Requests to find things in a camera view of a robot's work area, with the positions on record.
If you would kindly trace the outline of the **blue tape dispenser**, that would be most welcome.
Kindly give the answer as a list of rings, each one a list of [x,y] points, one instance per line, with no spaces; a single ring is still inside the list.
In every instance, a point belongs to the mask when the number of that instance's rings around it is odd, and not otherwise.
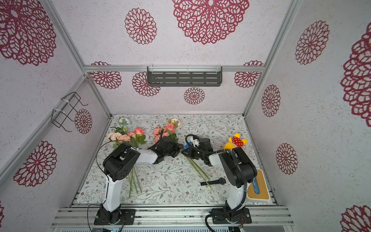
[[[192,141],[186,141],[186,145],[183,147],[183,150],[187,150],[187,149],[190,149],[190,148],[193,148],[193,142]]]

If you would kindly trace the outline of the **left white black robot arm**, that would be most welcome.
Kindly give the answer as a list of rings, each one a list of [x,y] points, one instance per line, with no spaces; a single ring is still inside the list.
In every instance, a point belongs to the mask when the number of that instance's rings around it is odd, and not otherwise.
[[[105,199],[99,205],[94,225],[115,226],[132,225],[136,214],[135,209],[121,209],[121,191],[124,179],[133,180],[134,166],[137,163],[158,164],[165,157],[175,158],[183,149],[183,145],[170,136],[163,136],[147,149],[135,148],[128,142],[123,142],[105,158],[101,169],[106,177]]]

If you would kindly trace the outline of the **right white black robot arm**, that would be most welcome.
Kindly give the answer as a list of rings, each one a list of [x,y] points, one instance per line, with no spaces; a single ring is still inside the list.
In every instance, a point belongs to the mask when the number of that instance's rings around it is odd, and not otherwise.
[[[222,208],[214,208],[205,217],[205,225],[209,231],[214,229],[209,225],[222,223],[252,223],[249,209],[245,206],[247,190],[253,183],[258,171],[253,162],[241,147],[214,151],[209,138],[200,138],[194,134],[185,136],[186,148],[183,149],[188,159],[202,160],[208,166],[221,166],[231,184],[229,196]]]

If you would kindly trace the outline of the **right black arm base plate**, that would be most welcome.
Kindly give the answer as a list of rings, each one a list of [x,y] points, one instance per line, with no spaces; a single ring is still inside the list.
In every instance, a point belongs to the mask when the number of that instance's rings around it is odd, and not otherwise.
[[[213,224],[251,224],[252,218],[248,208],[243,207],[232,213],[212,216]]]

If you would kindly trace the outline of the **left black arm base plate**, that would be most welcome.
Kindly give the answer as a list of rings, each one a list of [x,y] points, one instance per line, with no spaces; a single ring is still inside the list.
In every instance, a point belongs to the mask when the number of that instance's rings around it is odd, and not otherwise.
[[[117,209],[113,212],[100,209],[94,220],[94,225],[132,225],[135,219],[135,209]]]

